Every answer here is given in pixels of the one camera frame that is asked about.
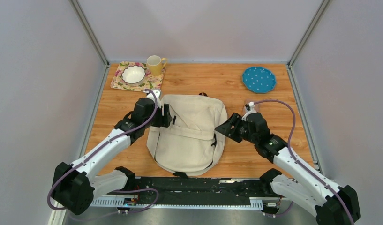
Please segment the cream canvas backpack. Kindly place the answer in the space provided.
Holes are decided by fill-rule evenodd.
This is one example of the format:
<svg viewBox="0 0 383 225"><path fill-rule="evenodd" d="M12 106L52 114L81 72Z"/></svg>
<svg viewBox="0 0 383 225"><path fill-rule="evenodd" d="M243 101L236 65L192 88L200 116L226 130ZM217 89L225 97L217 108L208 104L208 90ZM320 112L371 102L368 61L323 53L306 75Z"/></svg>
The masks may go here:
<svg viewBox="0 0 383 225"><path fill-rule="evenodd" d="M228 119L224 103L204 93L167 94L161 102L173 119L169 127L150 128L146 145L154 161L182 178L206 173L225 148L225 136L215 131Z"/></svg>

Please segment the brown small notebook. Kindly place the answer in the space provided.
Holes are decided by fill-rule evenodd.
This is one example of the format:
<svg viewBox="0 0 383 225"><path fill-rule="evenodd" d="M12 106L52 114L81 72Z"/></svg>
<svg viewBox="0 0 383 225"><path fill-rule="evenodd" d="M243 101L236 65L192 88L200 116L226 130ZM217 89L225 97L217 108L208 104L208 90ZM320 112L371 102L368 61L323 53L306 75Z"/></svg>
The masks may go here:
<svg viewBox="0 0 383 225"><path fill-rule="evenodd" d="M251 100L251 99L246 99L246 100L244 101L244 104L243 104L243 107L242 107L242 112L243 112L243 114L246 114L246 113L251 109L251 107L250 107L250 102L253 102L253 100Z"/></svg>

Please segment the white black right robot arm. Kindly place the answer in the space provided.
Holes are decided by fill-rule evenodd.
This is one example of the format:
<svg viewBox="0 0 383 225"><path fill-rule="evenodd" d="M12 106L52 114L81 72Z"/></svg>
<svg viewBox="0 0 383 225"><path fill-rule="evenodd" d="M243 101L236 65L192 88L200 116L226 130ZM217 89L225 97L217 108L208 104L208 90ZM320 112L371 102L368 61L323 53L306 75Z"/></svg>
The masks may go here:
<svg viewBox="0 0 383 225"><path fill-rule="evenodd" d="M274 168L268 170L260 177L263 195L278 194L288 198L314 216L320 225L353 225L360 219L356 191L324 177L297 156L285 140L270 132L259 112L244 117L233 113L215 130L238 143L253 143L260 156L293 177L288 179Z"/></svg>

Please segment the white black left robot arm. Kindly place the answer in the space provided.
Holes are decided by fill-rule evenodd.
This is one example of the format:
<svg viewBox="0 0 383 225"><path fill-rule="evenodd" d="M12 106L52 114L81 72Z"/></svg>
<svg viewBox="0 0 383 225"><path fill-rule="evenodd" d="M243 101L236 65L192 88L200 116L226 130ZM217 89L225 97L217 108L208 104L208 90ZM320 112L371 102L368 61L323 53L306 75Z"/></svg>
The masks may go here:
<svg viewBox="0 0 383 225"><path fill-rule="evenodd" d="M55 200L62 205L61 210L80 215L95 199L105 194L116 190L126 195L133 193L135 175L127 168L119 166L102 176L98 173L121 151L142 137L147 128L167 128L172 120L168 103L161 104L159 99L147 97L138 99L134 109L114 126L100 144L72 163L61 162L56 166L47 196L49 207L58 209L52 205L51 200Z"/></svg>

